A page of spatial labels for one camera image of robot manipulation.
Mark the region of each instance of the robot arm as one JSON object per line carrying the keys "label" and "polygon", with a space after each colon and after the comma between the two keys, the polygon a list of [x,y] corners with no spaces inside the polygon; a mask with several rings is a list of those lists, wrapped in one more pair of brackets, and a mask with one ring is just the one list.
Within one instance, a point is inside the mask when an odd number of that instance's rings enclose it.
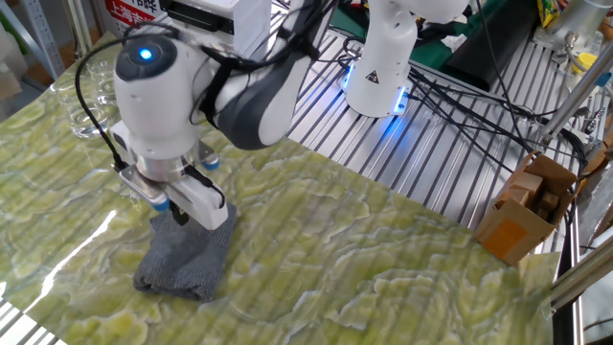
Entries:
{"label": "robot arm", "polygon": [[[312,8],[327,2],[293,0],[292,9]],[[308,33],[303,47],[319,47],[331,13],[328,11],[315,24],[316,30]],[[310,17],[310,11],[294,12],[285,20],[281,32],[295,33],[305,26]],[[286,46],[288,39],[280,34],[273,56]],[[230,78],[216,97],[215,108],[205,110],[214,113],[211,117],[215,125],[237,148],[259,150],[269,147],[281,140],[289,130],[298,92],[311,62],[307,51],[301,49],[293,51],[278,64],[250,75]]]}
{"label": "robot arm", "polygon": [[362,59],[343,82],[345,97],[353,110],[369,117],[402,115],[410,89],[409,58],[418,39],[413,13],[445,23],[462,14],[468,0],[372,0],[369,5],[368,37]]}
{"label": "robot arm", "polygon": [[[328,4],[329,0],[292,1],[295,9],[302,10],[285,20],[275,51],[312,22],[311,11],[304,9]],[[327,11],[312,24],[299,49],[236,77],[224,70],[223,61],[177,39],[148,36],[126,44],[115,73],[122,121],[111,128],[130,164],[120,172],[124,182],[156,210],[171,208],[177,221],[186,221],[187,215],[207,229],[217,229],[228,217],[225,196],[195,168],[207,159],[215,160],[191,123],[200,96],[205,96],[200,109],[236,147],[257,150],[275,144],[290,127],[312,62],[308,48],[319,46],[330,16]]]}

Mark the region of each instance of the black cover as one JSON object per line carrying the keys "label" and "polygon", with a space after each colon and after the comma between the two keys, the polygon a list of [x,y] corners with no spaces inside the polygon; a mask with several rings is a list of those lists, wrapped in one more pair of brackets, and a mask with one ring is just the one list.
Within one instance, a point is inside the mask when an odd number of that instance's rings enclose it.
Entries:
{"label": "black cover", "polygon": [[[491,44],[501,71],[521,42],[531,34],[537,21],[538,8],[534,0],[507,0],[487,18]],[[491,89],[498,77],[483,26],[454,53],[441,71],[482,90]]]}

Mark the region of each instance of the glass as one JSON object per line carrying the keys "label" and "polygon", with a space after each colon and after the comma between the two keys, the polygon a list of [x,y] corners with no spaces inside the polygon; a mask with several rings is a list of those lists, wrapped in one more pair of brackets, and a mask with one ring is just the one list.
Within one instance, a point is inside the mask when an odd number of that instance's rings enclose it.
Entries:
{"label": "glass", "polygon": [[[81,79],[81,94],[89,106],[92,115],[98,121],[103,130],[108,128],[108,112],[98,108],[96,84],[88,79]],[[85,110],[81,107],[77,98],[77,88],[74,79],[68,79],[58,85],[54,85],[57,101],[68,115],[70,128],[79,138],[100,137],[98,129],[89,119]]]}
{"label": "glass", "polygon": [[117,104],[115,97],[115,84],[113,76],[115,74],[115,61],[98,60],[87,64],[89,76],[96,84],[98,102],[104,105]]}

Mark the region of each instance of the gray cloth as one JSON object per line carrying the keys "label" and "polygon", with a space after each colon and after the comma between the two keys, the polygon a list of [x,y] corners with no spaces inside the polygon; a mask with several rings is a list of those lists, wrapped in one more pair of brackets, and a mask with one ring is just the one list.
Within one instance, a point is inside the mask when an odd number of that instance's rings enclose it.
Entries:
{"label": "gray cloth", "polygon": [[134,287],[210,302],[223,271],[237,208],[228,204],[228,219],[209,231],[194,219],[181,226],[170,212],[149,223],[155,232],[151,248],[134,273]]}

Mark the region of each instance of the cardboard box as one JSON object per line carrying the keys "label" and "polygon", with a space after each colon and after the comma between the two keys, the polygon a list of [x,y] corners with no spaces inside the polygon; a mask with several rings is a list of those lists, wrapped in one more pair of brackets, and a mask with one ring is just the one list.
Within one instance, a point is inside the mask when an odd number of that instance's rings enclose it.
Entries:
{"label": "cardboard box", "polygon": [[496,203],[496,207],[500,208],[507,200],[513,199],[522,206],[527,206],[530,201],[530,191],[523,188],[511,187]]}
{"label": "cardboard box", "polygon": [[557,208],[558,203],[559,197],[557,197],[557,195],[545,192],[538,203],[538,208],[543,211],[552,212]]}
{"label": "cardboard box", "polygon": [[519,173],[513,180],[512,186],[514,188],[523,188],[530,193],[530,200],[534,200],[540,192],[543,178],[531,173],[523,172]]}
{"label": "cardboard box", "polygon": [[[545,155],[536,157],[531,164],[533,157],[534,153],[520,162],[517,170],[494,199],[475,232],[477,242],[509,265],[516,265],[551,235],[576,196],[568,192],[568,189],[578,180],[576,175]],[[523,173],[542,177],[542,185],[535,199],[540,199],[545,192],[559,197],[559,204],[549,215],[549,221],[539,217],[512,198],[497,207],[498,201],[514,185],[515,181],[522,178],[520,176]]]}

